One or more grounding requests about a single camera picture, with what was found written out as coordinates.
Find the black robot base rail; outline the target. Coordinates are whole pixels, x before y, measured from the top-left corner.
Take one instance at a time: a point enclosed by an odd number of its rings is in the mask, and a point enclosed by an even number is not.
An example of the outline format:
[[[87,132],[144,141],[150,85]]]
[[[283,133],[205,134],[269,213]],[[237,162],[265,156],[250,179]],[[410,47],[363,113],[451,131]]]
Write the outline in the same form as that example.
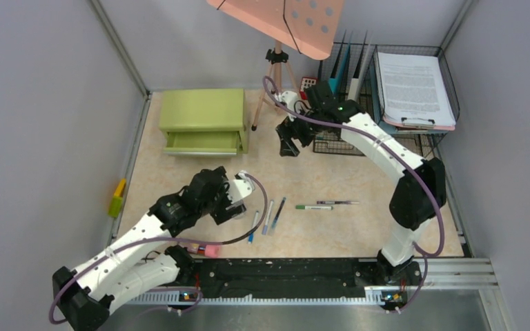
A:
[[[205,300],[364,298],[374,285],[407,290],[418,285],[416,261],[388,267],[376,259],[198,259],[166,287],[196,287]]]

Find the teal file folder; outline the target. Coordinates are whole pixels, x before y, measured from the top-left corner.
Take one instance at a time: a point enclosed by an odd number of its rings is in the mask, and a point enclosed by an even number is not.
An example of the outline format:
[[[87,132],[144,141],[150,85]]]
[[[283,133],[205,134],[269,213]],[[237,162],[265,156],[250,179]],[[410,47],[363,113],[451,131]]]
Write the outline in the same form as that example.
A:
[[[337,95],[340,89],[340,84],[346,67],[349,63],[351,51],[351,40],[346,43],[346,31],[342,35],[342,40],[338,48],[338,53],[335,58],[335,62],[332,67],[331,75],[328,79],[328,84],[330,86],[331,92],[334,95]]]

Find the grey white file folder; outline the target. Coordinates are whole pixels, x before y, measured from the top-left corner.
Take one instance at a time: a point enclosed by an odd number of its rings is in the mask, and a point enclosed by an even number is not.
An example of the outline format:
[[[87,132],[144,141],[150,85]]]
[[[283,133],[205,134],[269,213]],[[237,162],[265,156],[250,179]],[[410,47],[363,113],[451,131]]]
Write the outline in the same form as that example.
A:
[[[370,55],[370,40],[372,33],[369,30],[365,31],[364,40],[360,48],[360,53],[356,61],[356,67],[350,81],[349,91],[347,93],[347,100],[358,101],[362,82],[364,80],[365,63]]]

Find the black wire mesh file rack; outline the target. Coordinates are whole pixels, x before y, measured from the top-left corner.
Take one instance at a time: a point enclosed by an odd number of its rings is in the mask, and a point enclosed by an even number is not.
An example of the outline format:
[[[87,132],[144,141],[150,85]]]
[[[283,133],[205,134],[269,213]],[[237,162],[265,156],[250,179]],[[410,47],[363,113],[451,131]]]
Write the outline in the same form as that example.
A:
[[[432,56],[438,59],[446,94],[455,121],[460,118],[460,105],[444,50],[437,46],[370,45],[352,43],[347,50],[345,42],[335,42],[331,56],[320,61],[318,78],[330,81],[339,73],[336,96],[340,101],[354,99],[363,111],[385,132],[393,135],[404,147],[430,159],[437,155],[438,146],[449,130],[436,128],[406,128],[393,126],[384,120],[382,86],[380,83],[377,53]]]

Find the light blue clipboard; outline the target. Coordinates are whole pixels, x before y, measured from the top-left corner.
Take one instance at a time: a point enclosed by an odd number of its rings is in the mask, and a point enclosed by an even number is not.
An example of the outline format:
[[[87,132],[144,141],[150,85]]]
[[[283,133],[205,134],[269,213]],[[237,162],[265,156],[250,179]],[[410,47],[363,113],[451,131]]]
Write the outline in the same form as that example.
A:
[[[383,129],[387,134],[390,134],[392,136],[395,135],[403,135],[403,134],[447,134],[447,131],[444,130],[423,130],[423,129],[415,129],[415,128],[399,128],[396,126],[392,126],[391,124],[388,124],[382,119],[382,111],[380,107],[380,97],[379,97],[379,91],[380,91],[380,85],[377,82],[377,74],[375,70],[375,64],[374,60],[371,60],[369,64],[368,69],[368,77],[371,84],[371,97],[373,101],[373,110],[372,115],[374,118],[375,123]]]

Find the pink capped tube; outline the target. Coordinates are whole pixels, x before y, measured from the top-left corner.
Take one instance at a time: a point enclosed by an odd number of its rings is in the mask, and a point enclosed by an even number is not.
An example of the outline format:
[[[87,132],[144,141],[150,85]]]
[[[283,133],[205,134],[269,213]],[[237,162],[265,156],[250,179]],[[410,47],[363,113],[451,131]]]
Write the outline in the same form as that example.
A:
[[[220,245],[200,245],[197,243],[189,243],[186,245],[186,250],[190,254],[196,254],[210,259],[218,258],[221,248]]]

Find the dark purple pen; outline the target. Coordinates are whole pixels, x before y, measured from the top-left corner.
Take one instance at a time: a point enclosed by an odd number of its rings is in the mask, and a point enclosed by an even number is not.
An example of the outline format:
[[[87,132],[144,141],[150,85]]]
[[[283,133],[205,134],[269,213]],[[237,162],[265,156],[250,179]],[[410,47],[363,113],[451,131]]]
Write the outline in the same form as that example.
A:
[[[359,201],[316,201],[316,205],[358,205]]]

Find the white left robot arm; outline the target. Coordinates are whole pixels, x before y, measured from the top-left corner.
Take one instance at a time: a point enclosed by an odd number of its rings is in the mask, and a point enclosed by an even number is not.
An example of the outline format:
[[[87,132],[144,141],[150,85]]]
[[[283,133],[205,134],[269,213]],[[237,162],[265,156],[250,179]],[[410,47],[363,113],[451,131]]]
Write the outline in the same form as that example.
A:
[[[158,198],[131,229],[93,258],[54,273],[49,322],[98,330],[139,295],[165,283],[189,283],[193,260],[183,248],[169,248],[151,262],[141,260],[166,242],[183,243],[179,234],[206,215],[221,224],[241,214],[244,199],[260,187],[244,171],[229,179],[222,166],[201,170],[180,191]]]

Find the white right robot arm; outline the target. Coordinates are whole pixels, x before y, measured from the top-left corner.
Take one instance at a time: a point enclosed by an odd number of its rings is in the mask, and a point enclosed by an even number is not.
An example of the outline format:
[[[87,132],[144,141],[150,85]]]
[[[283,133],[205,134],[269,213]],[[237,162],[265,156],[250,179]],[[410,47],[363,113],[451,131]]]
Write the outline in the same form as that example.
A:
[[[377,276],[386,284],[397,283],[411,264],[413,255],[425,252],[418,245],[429,222],[437,220],[440,239],[433,256],[444,247],[445,234],[442,206],[446,203],[445,167],[441,160],[424,157],[405,148],[387,134],[354,100],[336,99],[327,82],[306,89],[308,106],[298,108],[300,94],[289,90],[280,92],[276,85],[265,91],[273,103],[288,115],[276,128],[280,140],[280,155],[296,157],[295,141],[308,146],[317,134],[336,128],[342,140],[362,152],[395,184],[389,202],[389,212],[395,224],[387,242],[377,254]]]

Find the pink clipboard with papers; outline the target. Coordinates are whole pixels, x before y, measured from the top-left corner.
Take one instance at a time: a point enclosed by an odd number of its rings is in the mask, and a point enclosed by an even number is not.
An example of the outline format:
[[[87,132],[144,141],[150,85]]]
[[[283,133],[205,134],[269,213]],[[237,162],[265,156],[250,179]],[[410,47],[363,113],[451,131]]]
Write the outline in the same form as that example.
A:
[[[375,70],[385,122],[399,128],[455,130],[437,57],[377,52]]]

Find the green metal drawer box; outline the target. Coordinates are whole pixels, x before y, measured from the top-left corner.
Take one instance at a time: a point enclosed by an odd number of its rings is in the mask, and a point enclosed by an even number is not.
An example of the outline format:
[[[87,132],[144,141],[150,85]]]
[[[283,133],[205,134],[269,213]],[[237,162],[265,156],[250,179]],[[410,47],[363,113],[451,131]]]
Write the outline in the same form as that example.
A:
[[[248,152],[242,88],[167,90],[158,128],[171,156],[234,157]]]

